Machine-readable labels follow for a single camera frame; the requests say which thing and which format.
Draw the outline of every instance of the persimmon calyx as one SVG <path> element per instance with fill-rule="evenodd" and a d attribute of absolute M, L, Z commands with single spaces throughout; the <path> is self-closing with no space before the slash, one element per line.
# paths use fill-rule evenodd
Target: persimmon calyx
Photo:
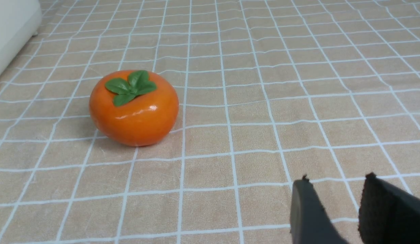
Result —
<path fill-rule="evenodd" d="M 149 80 L 149 74 L 145 70 L 135 71 L 128 75 L 127 80 L 114 78 L 106 82 L 105 88 L 117 95 L 114 96 L 114 106 L 124 105 L 137 96 L 150 93 L 157 89 L 154 82 Z"/>

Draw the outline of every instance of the white appliance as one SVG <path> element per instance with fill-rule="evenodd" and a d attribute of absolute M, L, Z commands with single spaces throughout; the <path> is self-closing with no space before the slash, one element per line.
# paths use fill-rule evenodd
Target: white appliance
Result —
<path fill-rule="evenodd" d="M 0 75 L 36 35 L 41 19 L 38 0 L 0 0 Z"/>

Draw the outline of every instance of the white grid line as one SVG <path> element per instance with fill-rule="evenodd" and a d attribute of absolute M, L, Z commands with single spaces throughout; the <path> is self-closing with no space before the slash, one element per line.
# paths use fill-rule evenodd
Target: white grid line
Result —
<path fill-rule="evenodd" d="M 332 223 L 339 223 L 339 222 L 358 222 L 358 219 L 355 218 L 336 218 L 332 219 Z M 283 229 L 283 228 L 290 228 L 289 224 L 274 224 L 274 225 L 257 225 L 257 226 L 247 226 L 244 227 L 245 230 L 269 230 L 269 229 Z M 205 233 L 227 233 L 227 232 L 237 232 L 238 228 L 228 228 L 228 229 L 213 229 L 213 230 L 188 230 L 182 231 L 181 235 L 198 235 L 198 234 L 205 234 Z M 129 240 L 129 239 L 151 239 L 151 238 L 162 238 L 162 237 L 170 237 L 175 236 L 177 232 L 168 232 L 168 233 L 158 233 L 158 234 L 141 234 L 141 235 L 127 235 L 121 236 L 120 240 Z M 82 243 L 82 242 L 89 242 L 89 241 L 113 241 L 114 238 L 86 238 L 86 239 L 78 239 L 78 240 L 66 240 L 66 241 L 43 241 L 43 242 L 24 242 L 24 243 L 14 243 L 14 244 L 75 244 L 75 243 Z"/>
<path fill-rule="evenodd" d="M 173 26 L 183 26 L 184 24 L 176 24 Z M 153 26 L 140 26 L 140 28 L 144 28 L 144 27 L 159 27 L 160 25 L 153 25 Z M 299 26 L 299 25 L 288 25 L 288 26 L 278 26 L 278 28 L 280 27 L 291 27 L 291 26 Z M 131 29 L 131 27 L 121 27 L 121 28 L 112 28 L 112 29 Z M 224 29 L 221 30 L 221 32 L 225 32 L 225 31 L 232 31 L 234 29 L 242 29 L 242 30 L 247 30 L 246 28 L 243 27 L 233 27 L 230 29 Z M 273 27 L 267 27 L 267 26 L 255 26 L 255 27 L 251 27 L 250 29 L 273 29 Z M 382 29 L 380 31 L 401 31 L 404 30 L 404 26 L 403 28 L 398 28 L 398 29 Z M 412 27 L 409 29 L 420 29 L 420 27 Z M 70 31 L 70 32 L 60 32 L 60 33 L 56 33 L 53 35 L 62 35 L 62 34 L 79 34 L 79 33 L 91 33 L 91 32 L 95 32 L 95 31 L 103 31 L 102 29 L 94 29 L 94 30 L 83 30 L 80 32 L 75 32 L 75 31 Z M 356 34 L 356 33 L 368 33 L 368 32 L 374 32 L 373 30 L 366 30 L 366 31 L 354 31 L 354 32 L 347 32 L 347 34 Z M 216 31 L 201 31 L 201 32 L 191 32 L 191 34 L 216 34 Z M 151 34 L 157 34 L 157 33 L 134 33 L 133 36 L 147 36 L 147 35 L 151 35 Z M 175 35 L 175 34 L 179 34 L 179 35 L 185 35 L 187 34 L 187 32 L 163 32 L 163 34 L 165 35 Z M 331 36 L 331 35 L 341 35 L 342 33 L 329 33 L 329 34 L 315 34 L 315 36 L 317 37 L 323 37 L 323 36 Z M 73 40 L 78 40 L 78 39 L 87 39 L 87 38 L 93 38 L 93 37 L 125 37 L 127 36 L 127 34 L 118 34 L 118 35 L 104 35 L 104 34 L 99 34 L 99 35 L 95 35 L 92 37 L 69 37 L 69 38 L 63 38 L 63 39 L 51 39 L 51 40 L 46 40 L 46 42 L 55 42 L 55 41 L 59 41 L 59 40 L 68 40 L 68 39 L 73 39 Z M 287 36 L 284 38 L 296 38 L 296 37 L 310 37 L 310 36 Z"/>
<path fill-rule="evenodd" d="M 246 18 L 245 17 L 245 11 L 244 11 L 244 8 L 243 8 L 243 4 L 242 4 L 241 1 L 240 1 L 240 6 L 241 6 L 241 9 L 242 9 L 242 14 L 243 14 L 244 18 Z M 251 32 L 249 31 L 249 29 L 248 29 L 248 35 L 249 35 L 249 40 L 250 40 L 251 47 L 252 47 L 252 52 L 254 53 L 255 65 L 258 66 L 258 59 L 257 59 L 257 55 L 255 54 L 255 48 L 254 48 L 253 42 L 252 42 L 252 35 L 251 35 Z M 289 182 L 290 190 L 292 190 L 292 180 L 291 180 L 290 173 L 289 173 L 289 170 L 288 170 L 288 167 L 287 167 L 286 159 L 284 157 L 283 147 L 282 147 L 281 142 L 280 142 L 280 137 L 279 137 L 278 131 L 276 129 L 275 120 L 273 119 L 272 109 L 270 107 L 270 100 L 267 96 L 267 92 L 266 92 L 266 89 L 264 87 L 263 77 L 261 75 L 260 69 L 258 69 L 258 77 L 260 79 L 260 85 L 261 85 L 261 89 L 262 89 L 263 94 L 264 94 L 264 99 L 266 100 L 267 112 L 268 112 L 270 120 L 272 122 L 273 134 L 275 136 L 275 140 L 276 140 L 276 143 L 278 145 L 278 149 L 280 151 L 280 156 L 281 156 L 281 161 L 282 161 L 282 164 L 283 164 L 283 168 L 284 168 L 284 171 L 286 173 L 287 181 Z"/>
<path fill-rule="evenodd" d="M 314 13 L 311 15 L 318 15 L 318 14 L 325 14 L 326 12 L 321 12 L 321 13 Z M 276 16 L 274 18 L 285 18 L 285 17 L 298 17 L 299 15 L 284 15 L 284 16 Z M 151 16 L 151 17 L 141 17 L 140 19 L 151 19 L 151 18 L 163 18 L 163 16 Z M 414 16 L 405 16 L 405 17 L 399 17 L 399 19 L 410 19 L 413 18 Z M 121 18 L 121 19 L 114 19 L 114 20 L 135 20 L 136 18 Z M 260 16 L 251 16 L 251 17 L 247 17 L 247 20 L 249 19 L 271 19 L 270 17 L 260 17 Z M 373 20 L 392 20 L 393 18 L 378 18 L 378 19 L 368 19 L 366 21 L 373 21 Z M 230 21 L 230 20 L 244 20 L 243 18 L 239 18 L 239 17 L 233 17 L 233 18 L 229 18 L 229 19 L 224 19 L 224 20 L 220 20 L 220 21 Z M 68 22 L 68 23 L 58 23 L 57 25 L 68 25 L 68 24 L 85 24 L 85 23 L 94 23 L 94 22 L 106 22 L 108 20 L 90 20 L 87 22 Z M 339 21 L 339 23 L 347 23 L 347 22 L 361 22 L 362 20 L 342 20 Z M 193 22 L 192 24 L 203 24 L 203 23 L 217 23 L 218 21 L 206 21 L 206 22 Z M 321 22 L 321 23 L 308 23 L 307 25 L 309 26 L 314 26 L 314 25 L 323 25 L 323 24 L 331 24 L 334 22 Z M 177 24 L 165 24 L 165 26 L 177 26 L 177 25 L 186 25 L 187 23 L 177 23 Z M 139 26 L 139 27 L 155 27 L 155 26 L 160 26 L 160 25 L 151 25 L 151 26 Z M 302 24 L 299 25 L 287 25 L 287 26 L 304 26 Z M 125 28 L 130 28 L 130 27 L 121 27 L 121 28 L 112 28 L 112 29 L 125 29 Z M 254 28 L 271 28 L 268 26 L 255 26 Z M 103 29 L 91 29 L 91 30 L 84 30 L 83 32 L 89 32 L 89 31 L 102 31 Z M 59 33 L 55 33 L 55 34 L 64 34 L 64 33 L 69 33 L 69 32 L 59 32 Z"/>
<path fill-rule="evenodd" d="M 232 55 L 224 55 L 224 56 L 238 56 L 241 54 L 232 54 Z M 202 59 L 202 58 L 208 58 L 208 57 L 219 57 L 219 55 L 211 55 L 211 56 L 200 56 L 200 57 L 190 57 L 190 59 Z M 420 57 L 419 55 L 406 55 L 404 57 Z M 165 56 L 165 57 L 160 57 L 157 60 L 162 60 L 162 59 L 186 59 L 187 58 L 183 58 L 183 57 L 170 57 L 170 56 Z M 341 62 L 354 62 L 354 61 L 362 61 L 362 60 L 385 60 L 385 59 L 390 59 L 390 58 L 396 58 L 395 56 L 391 56 L 391 57 L 379 57 L 379 58 L 365 58 L 365 59 L 353 59 L 353 60 L 334 60 L 334 61 L 329 61 L 329 62 L 325 62 L 325 61 L 319 61 L 319 62 L 296 62 L 295 65 L 307 65 L 307 64 L 323 64 L 323 63 L 341 63 Z M 154 61 L 154 60 L 141 60 L 141 61 L 123 61 L 123 62 L 149 62 L 149 61 Z M 107 62 L 91 62 L 89 63 L 89 65 L 97 65 L 97 64 L 107 64 L 107 63 L 112 63 L 112 64 L 116 64 L 116 63 L 120 63 L 120 61 L 107 61 Z M 276 64 L 276 65 L 255 65 L 253 67 L 245 67 L 245 68 L 226 68 L 225 71 L 234 71 L 234 70 L 242 70 L 242 69 L 254 69 L 254 68 L 275 68 L 275 67 L 280 67 L 280 66 L 291 66 L 291 63 L 280 63 L 280 64 Z M 48 68 L 67 68 L 67 67 L 83 67 L 85 65 L 58 65 L 57 67 L 43 67 L 43 68 L 15 68 L 15 69 L 22 69 L 22 70 L 40 70 L 40 69 L 48 69 Z M 215 70 L 201 70 L 201 71 L 190 71 L 191 73 L 207 73 L 207 72 L 211 72 L 211 71 L 215 71 Z M 418 74 L 419 72 L 413 70 L 412 71 L 413 74 Z"/>
<path fill-rule="evenodd" d="M 221 32 L 224 32 L 224 31 L 232 31 L 232 30 L 234 30 L 234 29 L 242 29 L 242 30 L 246 30 L 245 28 L 239 28 L 239 27 L 234 27 L 234 28 L 230 28 L 230 29 L 226 29 L 226 30 L 223 30 L 223 31 L 221 31 Z M 420 27 L 413 27 L 413 28 L 409 28 L 409 29 L 420 29 Z M 380 30 L 380 32 L 385 32 L 385 31 L 401 31 L 401 30 L 404 30 L 404 28 L 399 28 L 399 29 L 386 29 L 386 30 Z M 360 31 L 360 32 L 351 32 L 351 33 L 349 33 L 349 34 L 355 34 L 355 33 L 365 33 L 365 32 L 374 32 L 374 31 Z M 216 34 L 217 32 L 215 32 L 215 31 L 206 31 L 206 32 L 192 32 L 191 34 Z M 147 35 L 155 35 L 155 34 L 157 34 L 157 33 L 135 33 L 135 34 L 132 34 L 132 36 L 147 36 Z M 186 32 L 164 32 L 163 34 L 165 34 L 165 35 L 187 35 L 187 33 Z M 335 35 L 341 35 L 342 33 L 332 33 L 332 34 L 317 34 L 317 35 L 315 35 L 315 36 L 319 36 L 319 37 L 321 37 L 321 36 L 335 36 Z M 46 40 L 46 39 L 44 39 L 43 40 L 43 42 L 44 43 L 48 43 L 48 42 L 57 42 L 57 41 L 67 41 L 67 40 L 69 40 L 69 39 L 73 39 L 73 40 L 80 40 L 80 39 L 91 39 L 91 38 L 98 38 L 98 37 L 128 37 L 128 34 L 116 34 L 116 35 L 94 35 L 94 36 L 91 36 L 91 37 L 69 37 L 69 38 L 62 38 L 62 39 L 53 39 L 53 40 Z M 298 37 L 311 37 L 311 36 L 290 36 L 290 37 L 284 37 L 284 38 L 298 38 Z M 262 40 L 262 39 L 269 39 L 269 38 L 277 38 L 277 37 L 263 37 L 263 38 L 260 38 L 260 39 L 252 39 L 252 40 L 254 40 L 254 41 L 258 41 L 258 40 Z M 248 39 L 235 39 L 235 40 L 222 40 L 222 42 L 233 42 L 233 41 L 238 41 L 238 40 L 248 40 Z M 389 42 L 389 43 L 405 43 L 405 41 L 402 41 L 402 42 Z M 183 44 L 173 44 L 173 45 L 167 45 L 167 44 L 165 44 L 166 46 L 180 46 L 180 45 L 183 45 Z"/>
<path fill-rule="evenodd" d="M 187 84 L 189 81 L 189 64 L 190 64 L 190 32 L 192 28 L 192 0 L 190 0 L 189 6 L 189 33 L 187 36 L 187 60 L 186 60 L 186 77 L 184 78 L 184 94 L 183 104 L 187 103 Z M 176 243 L 180 244 L 182 241 L 182 218 L 183 218 L 183 187 L 184 187 L 184 170 L 185 170 L 185 156 L 186 156 L 186 106 L 182 106 L 183 117 L 182 117 L 182 168 L 180 172 L 180 190 L 178 197 L 178 213 L 177 213 L 177 240 Z"/>
<path fill-rule="evenodd" d="M 228 112 L 227 89 L 226 89 L 225 73 L 224 73 L 224 59 L 222 55 L 222 43 L 221 43 L 221 27 L 219 24 L 219 12 L 217 9 L 217 0 L 214 0 L 214 2 L 215 2 L 215 12 L 216 12 L 216 20 L 217 20 L 218 41 L 219 41 L 219 59 L 221 62 L 221 70 L 222 70 L 221 71 L 222 87 L 224 90 L 225 118 L 227 120 L 228 140 L 230 144 L 230 154 L 231 154 L 231 171 L 233 173 L 234 196 L 236 200 L 236 215 L 237 215 L 238 238 L 239 238 L 238 241 L 240 244 L 244 244 L 245 240 L 244 240 L 244 231 L 243 231 L 242 210 L 241 210 L 241 205 L 240 205 L 240 195 L 238 193 L 236 159 L 233 153 L 234 152 L 233 134 L 231 132 L 230 113 Z"/>
<path fill-rule="evenodd" d="M 410 173 L 410 174 L 401 174 L 403 177 L 416 177 L 420 176 L 419 173 Z M 399 175 L 387 175 L 387 176 L 377 176 L 379 179 L 399 179 Z M 319 182 L 361 182 L 364 181 L 365 177 L 354 177 L 354 178 L 320 178 L 320 179 L 311 179 L 311 183 L 319 183 Z M 238 188 L 248 188 L 248 187 L 258 187 L 258 186 L 280 186 L 285 187 L 289 186 L 288 182 L 258 182 L 258 183 L 250 183 L 250 184 L 239 184 Z M 212 187 L 212 188 L 184 188 L 184 192 L 209 192 L 209 191 L 222 191 L 222 190 L 234 190 L 235 186 L 227 186 L 227 187 Z M 91 200 L 100 200 L 100 199 L 107 199 L 107 198 L 119 198 L 124 196 L 145 196 L 145 195 L 162 195 L 168 193 L 179 193 L 180 189 L 171 189 L 171 190 L 146 190 L 146 191 L 131 191 L 128 193 L 116 193 L 110 195 L 101 195 L 101 196 L 92 196 L 92 197 L 81 197 L 81 198 L 74 198 L 73 202 L 79 201 L 91 201 Z M 16 202 L 16 203 L 0 203 L 0 207 L 13 207 L 13 206 L 23 206 L 23 205 L 38 205 L 38 204 L 52 204 L 52 203 L 66 203 L 69 202 L 70 199 L 53 199 L 53 200 L 42 200 L 42 201 L 23 201 L 23 202 Z"/>
<path fill-rule="evenodd" d="M 260 40 L 264 40 L 264 39 L 279 39 L 279 37 L 263 37 L 263 38 L 259 38 L 259 39 L 253 39 L 255 41 L 260 41 Z M 235 42 L 235 41 L 249 41 L 249 39 L 237 39 L 237 40 L 226 40 L 226 41 L 221 41 L 221 43 L 223 42 Z M 412 40 L 412 41 L 397 41 L 397 42 L 388 42 L 390 44 L 393 43 L 417 43 L 418 40 Z M 194 44 L 198 44 L 198 45 L 210 45 L 210 44 L 218 44 L 218 42 L 208 42 L 208 43 L 194 43 Z M 367 43 L 367 44 L 358 44 L 356 46 L 372 46 L 372 45 L 377 45 L 377 44 L 384 44 L 384 43 Z M 159 46 L 186 46 L 185 44 L 159 44 Z M 331 48 L 336 48 L 336 47 L 351 47 L 352 45 L 339 45 L 339 46 L 323 46 L 323 49 L 331 49 Z M 156 48 L 157 46 L 150 46 L 150 47 L 129 47 L 128 49 L 152 49 L 152 48 Z M 310 50 L 310 49 L 318 49 L 318 47 L 309 47 L 309 48 L 289 48 L 289 51 L 292 50 Z M 255 51 L 257 54 L 267 54 L 270 53 L 272 51 L 286 51 L 287 49 L 271 49 L 268 51 Z M 124 51 L 124 48 L 116 48 L 116 49 L 106 49 L 106 50 L 99 50 L 97 52 L 99 53 L 104 53 L 104 52 L 111 52 L 111 51 Z M 92 51 L 77 51 L 77 52 L 67 52 L 67 54 L 84 54 L 84 53 L 92 53 Z M 240 55 L 240 54 L 252 54 L 252 52 L 245 52 L 245 53 L 233 53 L 233 54 L 222 54 L 223 57 L 225 56 L 236 56 L 236 55 Z M 35 57 L 43 57 L 43 56 L 56 56 L 58 54 L 40 54 L 40 55 L 36 55 Z M 19 56 L 22 57 L 32 57 L 33 55 L 29 55 L 29 54 L 20 54 Z M 194 56 L 194 58 L 202 58 L 202 57 L 217 57 L 218 55 L 207 55 L 207 56 Z M 419 57 L 420 54 L 417 55 L 402 55 L 401 57 Z M 385 57 L 379 57 L 379 58 L 371 58 L 371 59 L 383 59 L 383 58 L 392 58 L 392 57 L 397 57 L 397 56 L 385 56 Z M 128 62 L 148 62 L 148 60 L 137 60 L 137 61 L 128 61 Z"/>
<path fill-rule="evenodd" d="M 91 140 L 94 137 L 82 138 L 78 140 Z M 106 137 L 96 137 L 96 139 L 105 139 Z M 27 142 L 27 141 L 10 141 L 10 142 Z M 52 140 L 52 142 L 62 142 L 60 140 Z M 339 145 L 339 146 L 317 146 L 311 145 L 302 148 L 291 148 L 291 149 L 283 149 L 283 152 L 289 151 L 303 151 L 308 150 L 311 148 L 318 148 L 318 149 L 342 149 L 342 148 L 359 148 L 359 147 L 373 147 L 379 145 L 405 145 L 405 144 L 416 144 L 420 143 L 420 140 L 411 140 L 411 141 L 397 141 L 397 142 L 382 142 L 382 143 L 368 143 L 368 144 L 354 144 L 354 145 Z M 265 149 L 257 149 L 257 150 L 246 150 L 246 151 L 235 151 L 233 154 L 247 154 L 247 153 L 280 153 L 280 150 L 265 150 Z M 220 156 L 230 156 L 230 153 L 214 153 L 214 154 L 201 154 L 201 155 L 194 155 L 194 156 L 185 156 L 184 159 L 203 159 L 203 158 L 211 158 L 211 157 L 220 157 Z M 148 158 L 148 159 L 136 159 L 139 162 L 148 162 L 148 161 L 161 161 L 161 162 L 172 162 L 181 160 L 182 157 L 176 158 Z M 0 169 L 0 172 L 26 172 L 26 171 L 33 171 L 33 170 L 55 170 L 55 169 L 63 169 L 63 168 L 75 168 L 75 167 L 89 167 L 89 166 L 98 166 L 98 165 L 117 165 L 117 164 L 126 164 L 130 163 L 131 161 L 123 161 L 123 162 L 104 162 L 104 163 L 92 163 L 89 165 L 64 165 L 58 167 L 47 167 L 47 168 L 30 168 L 30 169 Z"/>

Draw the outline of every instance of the persimmon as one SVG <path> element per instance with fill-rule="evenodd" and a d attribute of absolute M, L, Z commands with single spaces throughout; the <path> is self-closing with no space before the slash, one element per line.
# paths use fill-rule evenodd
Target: persimmon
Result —
<path fill-rule="evenodd" d="M 103 77 L 89 98 L 95 126 L 108 138 L 129 146 L 160 142 L 173 128 L 179 101 L 162 76 L 121 70 Z"/>

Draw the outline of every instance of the beige fabric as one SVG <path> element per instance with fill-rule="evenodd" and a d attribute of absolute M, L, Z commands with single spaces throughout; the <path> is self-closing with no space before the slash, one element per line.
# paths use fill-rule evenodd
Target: beige fabric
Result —
<path fill-rule="evenodd" d="M 420 197 L 420 1 L 191 2 L 41 0 L 0 77 L 1 244 L 290 243 L 305 173 L 356 244 L 366 173 Z M 179 95 L 152 147 L 89 118 L 130 68 Z"/>

